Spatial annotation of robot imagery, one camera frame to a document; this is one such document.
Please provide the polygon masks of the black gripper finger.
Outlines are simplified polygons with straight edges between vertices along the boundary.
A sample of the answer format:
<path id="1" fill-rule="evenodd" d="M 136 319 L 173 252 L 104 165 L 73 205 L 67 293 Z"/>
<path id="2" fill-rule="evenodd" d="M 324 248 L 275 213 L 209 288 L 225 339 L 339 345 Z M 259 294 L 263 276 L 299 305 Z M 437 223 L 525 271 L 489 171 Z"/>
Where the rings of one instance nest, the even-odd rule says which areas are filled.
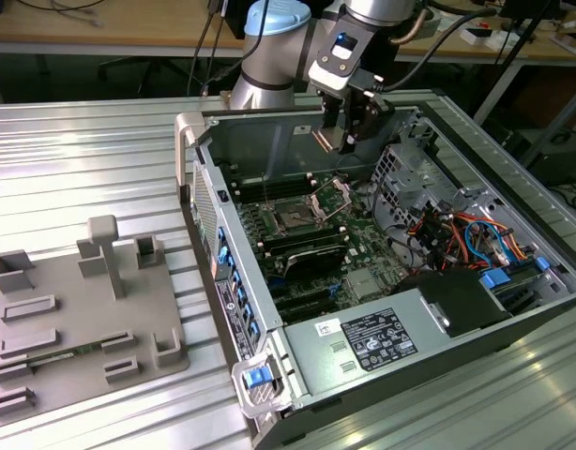
<path id="1" fill-rule="evenodd" d="M 376 136 L 395 107 L 377 93 L 351 90 L 344 105 L 345 128 L 340 154 L 355 152 L 356 145 Z"/>
<path id="2" fill-rule="evenodd" d="M 339 117 L 339 100 L 330 94 L 322 95 L 323 121 L 322 128 L 333 128 Z"/>

